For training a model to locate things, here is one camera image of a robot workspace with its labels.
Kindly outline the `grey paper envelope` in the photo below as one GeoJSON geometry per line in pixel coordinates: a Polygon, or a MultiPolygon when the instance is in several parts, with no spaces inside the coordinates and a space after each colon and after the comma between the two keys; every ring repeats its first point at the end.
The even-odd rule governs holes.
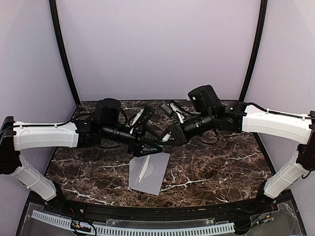
{"type": "Polygon", "coordinates": [[[132,190],[158,196],[164,180],[170,154],[157,153],[150,155],[147,171],[138,183],[138,177],[147,156],[134,157],[129,162],[128,186],[132,190]]]}

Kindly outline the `small white-capped glue bottle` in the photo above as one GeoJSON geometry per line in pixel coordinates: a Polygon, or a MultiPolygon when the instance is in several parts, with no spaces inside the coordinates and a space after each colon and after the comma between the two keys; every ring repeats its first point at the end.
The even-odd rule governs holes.
{"type": "Polygon", "coordinates": [[[170,147],[170,141],[169,139],[171,138],[171,133],[166,133],[164,136],[160,136],[159,139],[157,140],[157,145],[161,148],[163,147],[170,147]]]}

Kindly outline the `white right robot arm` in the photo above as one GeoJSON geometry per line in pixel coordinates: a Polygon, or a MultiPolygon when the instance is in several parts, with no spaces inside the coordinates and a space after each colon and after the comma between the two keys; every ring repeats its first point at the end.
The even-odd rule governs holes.
{"type": "Polygon", "coordinates": [[[269,207],[270,199],[278,197],[302,175],[314,171],[314,111],[308,115],[291,114],[240,101],[223,105],[211,85],[197,87],[188,96],[198,114],[169,126],[158,138],[158,144],[181,146],[209,130],[262,133],[298,142],[291,159],[265,182],[261,194],[252,201],[255,213],[262,213],[269,207]]]}

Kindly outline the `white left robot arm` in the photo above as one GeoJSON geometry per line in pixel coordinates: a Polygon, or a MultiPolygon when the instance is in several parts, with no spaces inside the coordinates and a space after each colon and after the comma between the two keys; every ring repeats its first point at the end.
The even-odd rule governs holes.
{"type": "Polygon", "coordinates": [[[147,132],[157,134],[147,126],[155,110],[149,106],[136,116],[132,124],[121,102],[105,98],[96,103],[94,112],[85,113],[64,123],[24,123],[8,116],[0,129],[0,173],[16,178],[26,188],[37,193],[58,214],[69,211],[69,202],[59,185],[39,173],[21,155],[30,148],[89,148],[111,140],[128,146],[127,153],[141,157],[162,152],[162,147],[146,138],[147,132]]]}

